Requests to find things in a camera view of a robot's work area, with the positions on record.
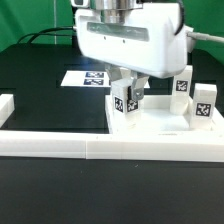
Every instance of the green wall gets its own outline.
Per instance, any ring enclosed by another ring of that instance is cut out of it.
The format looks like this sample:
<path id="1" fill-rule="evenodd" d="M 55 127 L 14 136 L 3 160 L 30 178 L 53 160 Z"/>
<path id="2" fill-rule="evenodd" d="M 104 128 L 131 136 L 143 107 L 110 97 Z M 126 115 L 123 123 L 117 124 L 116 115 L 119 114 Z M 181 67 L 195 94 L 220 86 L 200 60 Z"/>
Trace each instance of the green wall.
<path id="1" fill-rule="evenodd" d="M 223 0 L 184 0 L 184 5 L 186 24 L 195 32 L 224 37 Z M 198 41 L 196 48 L 208 51 L 224 64 L 224 44 Z"/>
<path id="2" fill-rule="evenodd" d="M 224 1 L 183 1 L 187 25 L 194 27 L 196 32 L 224 37 Z M 0 0 L 0 51 L 25 34 L 39 32 L 55 24 L 72 25 L 69 0 Z M 54 43 L 54 38 L 41 37 L 38 42 Z M 57 43 L 69 44 L 70 40 L 58 37 Z M 208 51 L 224 64 L 224 44 L 198 41 L 196 48 Z"/>
<path id="3" fill-rule="evenodd" d="M 0 51 L 25 34 L 55 25 L 72 25 L 69 0 L 0 0 Z M 37 42 L 54 43 L 55 40 L 45 36 Z M 58 37 L 57 42 L 70 43 L 70 40 Z"/>

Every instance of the white platform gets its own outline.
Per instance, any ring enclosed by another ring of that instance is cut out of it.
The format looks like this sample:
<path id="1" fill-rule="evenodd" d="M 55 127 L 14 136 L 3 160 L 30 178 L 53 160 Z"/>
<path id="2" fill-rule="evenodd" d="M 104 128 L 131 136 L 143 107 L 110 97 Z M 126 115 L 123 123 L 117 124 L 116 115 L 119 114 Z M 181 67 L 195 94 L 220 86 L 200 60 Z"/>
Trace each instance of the white platform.
<path id="1" fill-rule="evenodd" d="M 187 116 L 169 115 L 168 99 L 145 97 L 145 105 L 149 106 L 145 112 L 152 113 L 143 118 L 149 121 L 151 130 L 145 123 L 139 125 L 144 131 L 138 134 L 133 130 L 128 134 L 101 135 L 0 131 L 0 156 L 224 162 L 224 121 L 219 112 L 213 114 L 212 131 L 189 131 Z M 162 107 L 154 110 L 150 108 L 153 105 Z M 159 116 L 170 116 L 163 119 L 169 125 L 164 125 Z"/>
<path id="2" fill-rule="evenodd" d="M 111 96 L 106 96 L 106 114 L 111 134 L 134 134 L 148 135 L 151 132 L 189 132 L 194 135 L 196 130 L 189 127 L 190 113 L 192 111 L 192 99 L 189 98 L 187 113 L 185 115 L 174 115 L 170 112 L 172 96 L 145 96 L 142 103 L 140 120 L 135 126 L 121 127 L 120 122 L 113 116 Z M 211 131 L 224 132 L 224 119 L 215 109 L 212 118 Z"/>

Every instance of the white block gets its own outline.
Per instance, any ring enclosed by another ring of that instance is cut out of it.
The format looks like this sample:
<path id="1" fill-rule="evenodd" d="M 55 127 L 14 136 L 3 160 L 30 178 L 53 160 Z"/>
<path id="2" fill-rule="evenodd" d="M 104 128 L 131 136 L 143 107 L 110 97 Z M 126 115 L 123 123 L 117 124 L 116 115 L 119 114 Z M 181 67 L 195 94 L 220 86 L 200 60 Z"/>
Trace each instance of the white block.
<path id="1" fill-rule="evenodd" d="M 217 88 L 215 85 L 195 85 L 190 129 L 211 130 L 212 117 L 215 108 Z"/>
<path id="2" fill-rule="evenodd" d="M 112 110 L 117 127 L 125 130 L 133 127 L 139 120 L 141 102 L 128 99 L 128 88 L 132 84 L 132 79 L 124 78 L 112 82 Z"/>
<path id="3" fill-rule="evenodd" d="M 0 131 L 0 156 L 86 158 L 91 135 Z"/>
<path id="4" fill-rule="evenodd" d="M 12 94 L 2 94 L 0 96 L 0 127 L 6 122 L 14 111 L 14 99 Z"/>
<path id="5" fill-rule="evenodd" d="M 187 66 L 180 75 L 174 76 L 170 103 L 170 112 L 172 114 L 184 115 L 187 113 L 191 79 L 192 66 Z"/>

